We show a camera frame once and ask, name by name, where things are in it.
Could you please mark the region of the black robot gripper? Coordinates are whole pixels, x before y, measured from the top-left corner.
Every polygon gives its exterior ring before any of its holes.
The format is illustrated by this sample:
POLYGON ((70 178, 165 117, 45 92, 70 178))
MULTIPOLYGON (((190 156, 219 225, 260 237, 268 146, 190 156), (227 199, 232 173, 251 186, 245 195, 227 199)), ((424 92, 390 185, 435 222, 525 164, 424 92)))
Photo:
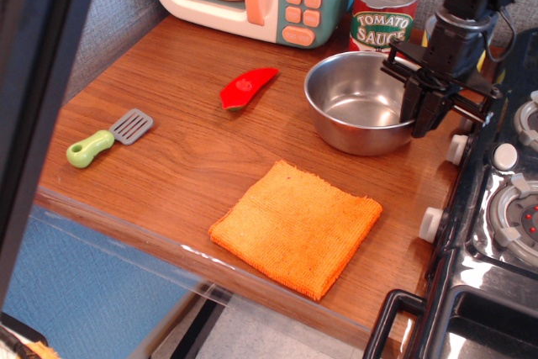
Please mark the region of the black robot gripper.
POLYGON ((382 66, 403 83, 400 121, 414 122, 413 138, 436 129, 451 110, 486 124, 492 102, 501 98, 477 68, 498 17, 490 13, 479 20, 464 19, 445 9, 435 17, 426 46, 392 40, 382 66))

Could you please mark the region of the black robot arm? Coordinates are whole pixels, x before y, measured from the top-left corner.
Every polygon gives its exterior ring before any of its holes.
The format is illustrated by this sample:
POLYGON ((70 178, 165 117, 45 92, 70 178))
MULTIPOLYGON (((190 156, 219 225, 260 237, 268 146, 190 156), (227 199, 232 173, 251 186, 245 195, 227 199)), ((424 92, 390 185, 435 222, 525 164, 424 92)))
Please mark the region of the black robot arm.
POLYGON ((412 122, 412 136, 422 138, 456 110, 486 124, 501 92, 478 71, 490 56, 498 19, 512 22, 507 7, 514 0, 444 0, 427 46, 393 40, 382 71, 404 86, 400 119, 412 122))

